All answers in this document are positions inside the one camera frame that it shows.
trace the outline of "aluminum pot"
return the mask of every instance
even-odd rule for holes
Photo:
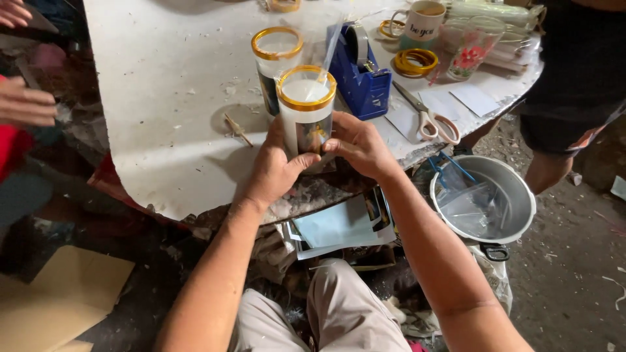
[[[491,261],[505,261],[508,259],[508,250],[503,244],[516,241],[528,229],[536,213],[535,196],[530,191],[526,182],[509,165],[492,158],[477,155],[460,155],[454,157],[477,182],[491,182],[499,191],[502,191],[509,203],[509,209],[505,213],[505,226],[499,231],[497,237],[485,239],[475,237],[465,232],[458,223],[453,225],[442,213],[437,204],[435,194],[436,181],[440,175],[435,174],[430,183],[430,196],[433,204],[444,222],[457,233],[468,245],[480,244],[480,248]],[[447,168],[455,167],[451,162],[443,165],[444,174]]]

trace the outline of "man's hand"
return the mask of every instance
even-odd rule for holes
[[[23,0],[0,0],[0,24],[9,28],[28,26],[33,15],[24,8]]]
[[[55,116],[52,94],[26,88],[21,77],[0,82],[0,123],[54,126]]]
[[[260,209],[281,198],[304,169],[321,159],[318,154],[305,153],[287,162],[283,139],[282,118],[277,116],[254,160],[250,183],[244,193],[244,199],[251,200]]]
[[[344,157],[355,170],[379,183],[402,168],[372,123],[344,112],[332,112],[332,136],[324,151]]]

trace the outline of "stack of printed pictures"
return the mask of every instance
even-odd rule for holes
[[[283,224],[285,240],[298,260],[348,247],[380,246],[396,240],[397,230],[380,187],[315,214]]]

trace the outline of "pot handle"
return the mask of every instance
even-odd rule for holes
[[[508,249],[501,244],[481,243],[480,251],[492,262],[505,262],[509,259]]]

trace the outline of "scissor handle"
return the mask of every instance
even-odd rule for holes
[[[456,128],[456,125],[452,121],[447,119],[445,116],[439,115],[438,113],[433,113],[431,110],[428,110],[428,114],[429,114],[431,121],[434,121],[434,122],[437,121],[441,123],[442,125],[445,125],[454,133],[454,139],[452,139],[448,136],[448,134],[444,130],[438,128],[439,137],[441,137],[441,139],[443,139],[444,141],[452,145],[459,144],[459,142],[461,141],[461,134],[459,133],[459,129]]]
[[[424,140],[433,140],[437,138],[439,135],[439,127],[437,127],[434,123],[432,123],[430,119],[430,115],[433,112],[428,110],[428,112],[419,111],[419,134],[422,135]]]

